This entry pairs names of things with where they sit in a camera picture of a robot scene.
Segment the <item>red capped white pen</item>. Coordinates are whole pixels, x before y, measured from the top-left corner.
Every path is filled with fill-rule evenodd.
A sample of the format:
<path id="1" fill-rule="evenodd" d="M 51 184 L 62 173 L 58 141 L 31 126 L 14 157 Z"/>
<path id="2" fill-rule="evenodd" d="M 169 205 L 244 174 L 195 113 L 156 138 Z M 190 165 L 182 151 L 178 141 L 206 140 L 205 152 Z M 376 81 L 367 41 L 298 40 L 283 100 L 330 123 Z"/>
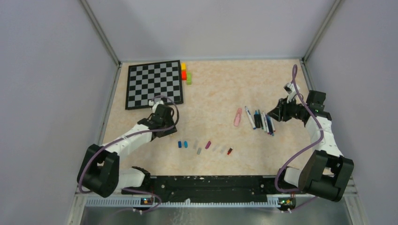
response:
<path id="1" fill-rule="evenodd" d="M 270 123 L 271 123 L 273 132 L 275 132 L 276 129 L 275 129 L 275 125 L 274 125 L 274 122 L 273 122 L 273 119 L 272 119 L 272 118 L 270 118 Z"/>

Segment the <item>dark blue pen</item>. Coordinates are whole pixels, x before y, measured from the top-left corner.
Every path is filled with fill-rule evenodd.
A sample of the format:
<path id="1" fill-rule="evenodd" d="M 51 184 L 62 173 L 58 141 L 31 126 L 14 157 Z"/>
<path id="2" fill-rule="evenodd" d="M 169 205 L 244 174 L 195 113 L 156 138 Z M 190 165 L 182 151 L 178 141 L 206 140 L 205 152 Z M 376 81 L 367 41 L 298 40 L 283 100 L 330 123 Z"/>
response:
<path id="1" fill-rule="evenodd" d="M 266 125 L 267 125 L 267 131 L 268 131 L 268 134 L 272 134 L 272 126 L 271 126 L 271 124 L 270 124 L 270 121 L 269 121 L 269 118 L 268 118 L 268 116 L 267 115 L 265 115 L 265 123 L 266 123 Z"/>

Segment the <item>green transparent pen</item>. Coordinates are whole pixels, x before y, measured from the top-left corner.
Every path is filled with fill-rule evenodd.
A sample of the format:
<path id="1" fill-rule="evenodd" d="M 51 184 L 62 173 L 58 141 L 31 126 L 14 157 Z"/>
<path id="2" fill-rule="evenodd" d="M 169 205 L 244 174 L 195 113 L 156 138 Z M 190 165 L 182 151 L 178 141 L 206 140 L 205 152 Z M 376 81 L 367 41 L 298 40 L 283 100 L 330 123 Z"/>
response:
<path id="1" fill-rule="evenodd" d="M 258 120 L 261 125 L 261 129 L 264 130 L 264 122 L 263 122 L 263 117 L 262 117 L 262 113 L 261 113 L 260 109 L 258 110 L 258 115 L 259 115 Z"/>

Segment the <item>white grey marker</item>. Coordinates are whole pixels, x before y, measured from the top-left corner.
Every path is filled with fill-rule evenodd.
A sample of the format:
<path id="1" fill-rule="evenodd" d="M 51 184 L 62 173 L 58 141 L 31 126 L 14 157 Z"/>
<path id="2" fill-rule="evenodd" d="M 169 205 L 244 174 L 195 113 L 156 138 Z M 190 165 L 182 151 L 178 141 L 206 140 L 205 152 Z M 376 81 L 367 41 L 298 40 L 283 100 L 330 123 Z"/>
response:
<path id="1" fill-rule="evenodd" d="M 267 119 L 266 119 L 266 116 L 265 116 L 265 113 L 264 113 L 264 112 L 261 112 L 261 118 L 262 118 L 262 123 L 263 123 L 264 131 L 265 131 L 267 134 L 269 134 Z"/>

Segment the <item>black blue highlighter marker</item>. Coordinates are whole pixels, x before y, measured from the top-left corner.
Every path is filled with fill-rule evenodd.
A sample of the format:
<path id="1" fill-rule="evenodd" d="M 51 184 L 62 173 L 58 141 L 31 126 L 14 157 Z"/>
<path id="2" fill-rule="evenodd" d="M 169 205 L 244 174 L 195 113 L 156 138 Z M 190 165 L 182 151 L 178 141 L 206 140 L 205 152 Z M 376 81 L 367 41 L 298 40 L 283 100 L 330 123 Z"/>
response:
<path id="1" fill-rule="evenodd" d="M 254 122 L 255 122 L 256 128 L 262 128 L 261 115 L 259 114 L 259 112 L 257 110 L 255 110 Z"/>

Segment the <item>white pen blue cap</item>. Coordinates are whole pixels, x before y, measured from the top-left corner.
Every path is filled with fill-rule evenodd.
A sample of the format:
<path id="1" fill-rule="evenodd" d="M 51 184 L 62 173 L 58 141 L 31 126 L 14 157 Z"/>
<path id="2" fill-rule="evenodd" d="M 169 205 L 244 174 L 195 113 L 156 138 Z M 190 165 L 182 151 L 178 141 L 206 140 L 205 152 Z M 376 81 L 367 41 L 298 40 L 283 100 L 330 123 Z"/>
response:
<path id="1" fill-rule="evenodd" d="M 249 119 L 249 122 L 250 122 L 250 124 L 252 126 L 252 129 L 255 130 L 256 129 L 256 125 L 255 125 L 255 123 L 253 121 L 252 115 L 251 115 L 251 113 L 250 113 L 250 111 L 249 111 L 247 106 L 245 106 L 245 112 L 246 112 L 247 117 Z"/>

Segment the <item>pink highlighter marker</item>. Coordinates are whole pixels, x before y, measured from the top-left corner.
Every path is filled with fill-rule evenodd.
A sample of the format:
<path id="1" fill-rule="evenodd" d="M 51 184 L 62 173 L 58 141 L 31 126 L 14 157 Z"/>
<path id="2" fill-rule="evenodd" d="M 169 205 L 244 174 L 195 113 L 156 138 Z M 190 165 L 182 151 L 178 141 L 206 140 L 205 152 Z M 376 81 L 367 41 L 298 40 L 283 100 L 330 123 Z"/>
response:
<path id="1" fill-rule="evenodd" d="M 234 119 L 234 124 L 233 124 L 235 127 L 238 127 L 239 124 L 240 124 L 242 111 L 243 111 L 242 108 L 238 108 L 237 109 L 237 112 L 236 112 L 236 115 L 235 115 L 235 119 Z"/>

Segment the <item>magenta pen cap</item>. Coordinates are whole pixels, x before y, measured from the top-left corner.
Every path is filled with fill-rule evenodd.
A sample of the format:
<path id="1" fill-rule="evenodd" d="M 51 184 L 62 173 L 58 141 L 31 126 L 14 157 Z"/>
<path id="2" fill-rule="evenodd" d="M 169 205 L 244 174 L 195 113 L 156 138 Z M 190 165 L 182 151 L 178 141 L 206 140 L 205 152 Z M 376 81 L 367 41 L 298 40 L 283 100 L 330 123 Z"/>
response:
<path id="1" fill-rule="evenodd" d="M 205 146 L 205 149 L 208 149 L 210 147 L 210 145 L 211 145 L 211 141 L 208 141 L 206 146 Z"/>

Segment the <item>blue capped pen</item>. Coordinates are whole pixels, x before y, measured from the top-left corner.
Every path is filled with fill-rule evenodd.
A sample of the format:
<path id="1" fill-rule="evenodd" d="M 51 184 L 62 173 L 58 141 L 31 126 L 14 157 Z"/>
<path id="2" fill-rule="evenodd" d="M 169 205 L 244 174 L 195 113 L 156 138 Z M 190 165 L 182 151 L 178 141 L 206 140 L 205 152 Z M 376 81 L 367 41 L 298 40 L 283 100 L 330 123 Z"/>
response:
<path id="1" fill-rule="evenodd" d="M 274 130 L 273 130 L 273 125 L 272 125 L 272 120 L 271 120 L 271 118 L 270 118 L 268 115 L 266 115 L 266 119 L 267 119 L 267 123 L 268 123 L 269 134 L 270 134 L 271 136 L 274 136 Z"/>

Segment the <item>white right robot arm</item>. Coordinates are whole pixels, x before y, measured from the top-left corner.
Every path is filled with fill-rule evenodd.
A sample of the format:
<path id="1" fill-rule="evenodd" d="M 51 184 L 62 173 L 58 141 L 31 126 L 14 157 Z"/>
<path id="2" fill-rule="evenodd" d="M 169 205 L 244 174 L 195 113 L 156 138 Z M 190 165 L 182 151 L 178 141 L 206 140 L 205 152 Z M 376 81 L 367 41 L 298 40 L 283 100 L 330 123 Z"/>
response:
<path id="1" fill-rule="evenodd" d="M 326 94 L 309 91 L 306 102 L 298 104 L 295 91 L 288 89 L 288 96 L 281 98 L 277 106 L 268 112 L 276 121 L 298 119 L 303 122 L 311 144 L 305 147 L 313 152 L 303 169 L 289 166 L 289 159 L 279 169 L 275 187 L 281 193 L 301 191 L 332 202 L 341 200 L 354 169 L 354 162 L 345 158 L 337 147 L 331 130 L 332 117 L 324 110 Z"/>

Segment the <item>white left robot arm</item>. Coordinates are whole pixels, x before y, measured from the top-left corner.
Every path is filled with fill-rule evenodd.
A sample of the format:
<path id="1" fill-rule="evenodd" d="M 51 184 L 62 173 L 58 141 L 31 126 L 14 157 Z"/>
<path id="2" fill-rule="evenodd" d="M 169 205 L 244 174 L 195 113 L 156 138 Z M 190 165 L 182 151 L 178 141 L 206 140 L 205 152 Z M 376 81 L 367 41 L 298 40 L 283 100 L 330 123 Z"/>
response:
<path id="1" fill-rule="evenodd" d="M 157 102 L 152 106 L 150 116 L 139 120 L 125 134 L 103 145 L 90 145 L 77 176 L 79 190 L 94 192 L 104 198 L 125 187 L 133 187 L 140 194 L 148 192 L 151 182 L 145 178 L 144 170 L 137 167 L 121 170 L 120 162 L 155 138 L 175 133 L 173 116 L 178 114 L 177 109 Z"/>

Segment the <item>black and grey chessboard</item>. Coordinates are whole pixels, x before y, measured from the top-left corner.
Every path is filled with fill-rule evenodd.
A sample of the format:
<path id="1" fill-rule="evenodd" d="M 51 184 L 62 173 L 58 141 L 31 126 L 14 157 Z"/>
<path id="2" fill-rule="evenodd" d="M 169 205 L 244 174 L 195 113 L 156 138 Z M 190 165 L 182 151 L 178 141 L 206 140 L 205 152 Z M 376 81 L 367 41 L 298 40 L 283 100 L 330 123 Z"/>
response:
<path id="1" fill-rule="evenodd" d="M 163 98 L 166 105 L 184 102 L 183 80 L 180 60 L 162 61 L 128 67 L 125 109 L 134 110 L 149 107 L 149 100 L 156 96 Z"/>

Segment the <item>orange toy block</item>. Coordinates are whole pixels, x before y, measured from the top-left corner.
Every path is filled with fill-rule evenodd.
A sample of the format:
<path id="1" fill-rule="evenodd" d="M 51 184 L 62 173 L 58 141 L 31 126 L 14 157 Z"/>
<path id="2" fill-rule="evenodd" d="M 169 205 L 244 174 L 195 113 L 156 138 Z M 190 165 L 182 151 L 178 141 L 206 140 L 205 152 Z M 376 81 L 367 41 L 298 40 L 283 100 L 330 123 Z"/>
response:
<path id="1" fill-rule="evenodd" d="M 187 73 L 186 73 L 186 70 L 182 70 L 182 71 L 181 71 L 181 78 L 182 78 L 183 81 L 186 81 L 186 80 L 187 80 Z"/>

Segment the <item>green toy block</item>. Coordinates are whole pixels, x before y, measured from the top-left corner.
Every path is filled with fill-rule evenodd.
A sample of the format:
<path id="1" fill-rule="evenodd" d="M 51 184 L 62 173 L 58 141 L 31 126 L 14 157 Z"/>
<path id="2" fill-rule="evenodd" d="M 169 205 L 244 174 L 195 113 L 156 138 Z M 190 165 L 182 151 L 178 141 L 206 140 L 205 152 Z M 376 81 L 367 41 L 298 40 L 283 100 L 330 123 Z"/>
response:
<path id="1" fill-rule="evenodd" d="M 186 84 L 191 85 L 192 84 L 192 74 L 191 72 L 186 73 Z"/>

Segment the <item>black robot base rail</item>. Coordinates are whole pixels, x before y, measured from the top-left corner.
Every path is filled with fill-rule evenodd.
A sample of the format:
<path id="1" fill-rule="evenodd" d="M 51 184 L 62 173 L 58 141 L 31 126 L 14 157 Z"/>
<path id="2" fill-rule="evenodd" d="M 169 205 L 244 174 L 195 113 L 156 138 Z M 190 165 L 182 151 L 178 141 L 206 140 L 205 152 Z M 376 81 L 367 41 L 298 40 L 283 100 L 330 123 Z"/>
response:
<path id="1" fill-rule="evenodd" d="M 266 202 L 279 194 L 274 176 L 151 176 L 139 191 L 156 194 L 164 203 L 251 203 Z"/>

